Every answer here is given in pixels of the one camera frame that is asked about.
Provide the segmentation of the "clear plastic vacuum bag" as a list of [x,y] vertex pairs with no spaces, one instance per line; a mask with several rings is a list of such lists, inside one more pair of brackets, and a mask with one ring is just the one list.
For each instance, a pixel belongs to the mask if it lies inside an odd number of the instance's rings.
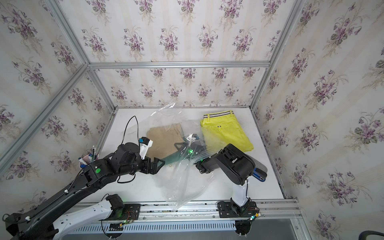
[[153,141],[147,156],[159,158],[164,166],[154,176],[164,201],[173,212],[202,196],[215,180],[198,164],[218,151],[220,143],[203,132],[200,110],[169,104],[139,118],[140,136]]

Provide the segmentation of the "beige trousers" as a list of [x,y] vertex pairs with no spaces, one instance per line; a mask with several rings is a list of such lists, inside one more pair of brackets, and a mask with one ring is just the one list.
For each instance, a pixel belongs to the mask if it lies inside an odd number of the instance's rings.
[[180,123],[150,128],[147,131],[146,137],[153,141],[146,154],[151,159],[164,159],[176,153],[178,150],[175,147],[175,143],[182,143],[184,141]]

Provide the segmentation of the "yellow-green trousers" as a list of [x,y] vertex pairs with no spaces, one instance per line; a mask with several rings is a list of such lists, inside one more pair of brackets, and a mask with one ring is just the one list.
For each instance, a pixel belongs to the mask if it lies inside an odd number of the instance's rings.
[[233,111],[205,114],[201,120],[201,130],[207,148],[212,151],[218,151],[228,144],[242,152],[254,149]]

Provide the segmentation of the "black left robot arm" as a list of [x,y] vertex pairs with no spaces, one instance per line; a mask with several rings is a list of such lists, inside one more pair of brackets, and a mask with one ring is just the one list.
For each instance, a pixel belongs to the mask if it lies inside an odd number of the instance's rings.
[[86,165],[70,184],[37,207],[22,214],[4,214],[6,231],[14,240],[56,240],[80,227],[66,212],[81,200],[120,176],[155,175],[164,165],[161,159],[142,157],[137,144],[121,144],[115,152]]

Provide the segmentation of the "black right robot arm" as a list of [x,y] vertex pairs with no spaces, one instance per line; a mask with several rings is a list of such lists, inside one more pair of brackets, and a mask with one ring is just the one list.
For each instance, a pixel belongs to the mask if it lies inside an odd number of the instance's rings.
[[255,162],[232,144],[208,146],[199,141],[177,143],[179,162],[173,172],[176,184],[170,201],[173,211],[200,197],[215,179],[215,170],[220,170],[232,182],[234,189],[231,201],[244,207],[249,201],[248,178],[252,175]]

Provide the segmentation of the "teal folded garment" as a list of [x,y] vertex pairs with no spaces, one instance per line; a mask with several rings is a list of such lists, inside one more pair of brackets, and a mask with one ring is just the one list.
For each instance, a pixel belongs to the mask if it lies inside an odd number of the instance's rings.
[[165,161],[166,165],[170,165],[170,164],[173,164],[173,163],[180,161],[182,159],[182,156],[183,156],[183,154],[181,154],[180,152],[175,152],[175,153],[163,158],[162,160]]

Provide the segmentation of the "pink pen cup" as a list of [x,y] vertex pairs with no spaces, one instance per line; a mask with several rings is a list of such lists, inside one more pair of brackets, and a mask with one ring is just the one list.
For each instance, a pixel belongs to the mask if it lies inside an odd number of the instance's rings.
[[83,169],[85,166],[98,160],[99,157],[100,154],[98,153],[97,148],[95,146],[92,146],[91,148],[86,148],[85,153],[78,158],[80,169]]

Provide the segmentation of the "blue stapler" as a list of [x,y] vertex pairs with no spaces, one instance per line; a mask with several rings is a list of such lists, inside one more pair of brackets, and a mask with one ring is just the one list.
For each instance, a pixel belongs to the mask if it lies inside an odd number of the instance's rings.
[[265,182],[268,174],[265,171],[263,171],[263,170],[261,170],[259,168],[255,168],[253,170],[252,176],[254,178],[256,178],[258,181],[260,181],[260,182]]

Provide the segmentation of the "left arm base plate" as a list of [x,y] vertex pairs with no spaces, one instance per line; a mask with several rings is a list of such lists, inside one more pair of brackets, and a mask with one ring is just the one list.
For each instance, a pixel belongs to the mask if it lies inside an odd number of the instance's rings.
[[112,213],[104,221],[138,220],[141,206],[141,204],[125,204],[124,207],[112,207]]

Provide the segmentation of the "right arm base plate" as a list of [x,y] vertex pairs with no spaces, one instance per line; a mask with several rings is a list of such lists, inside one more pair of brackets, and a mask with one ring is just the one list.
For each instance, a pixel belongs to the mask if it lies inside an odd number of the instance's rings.
[[239,207],[234,201],[220,201],[217,203],[220,218],[251,218],[258,217],[260,209],[256,202],[248,199],[247,202]]

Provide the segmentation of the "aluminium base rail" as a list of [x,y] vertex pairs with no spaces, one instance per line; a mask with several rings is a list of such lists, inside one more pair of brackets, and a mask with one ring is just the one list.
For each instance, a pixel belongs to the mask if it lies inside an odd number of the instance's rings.
[[66,213],[72,222],[80,227],[72,229],[56,240],[68,234],[106,234],[116,239],[128,233],[173,233],[203,231],[234,231],[246,236],[251,228],[256,228],[262,220],[287,220],[292,225],[298,240],[311,239],[303,215],[294,200],[254,201],[260,209],[258,217],[220,218],[218,201],[192,201],[173,212],[165,202],[142,202],[138,220],[104,221],[112,209],[106,200],[95,204],[80,204],[75,211]]

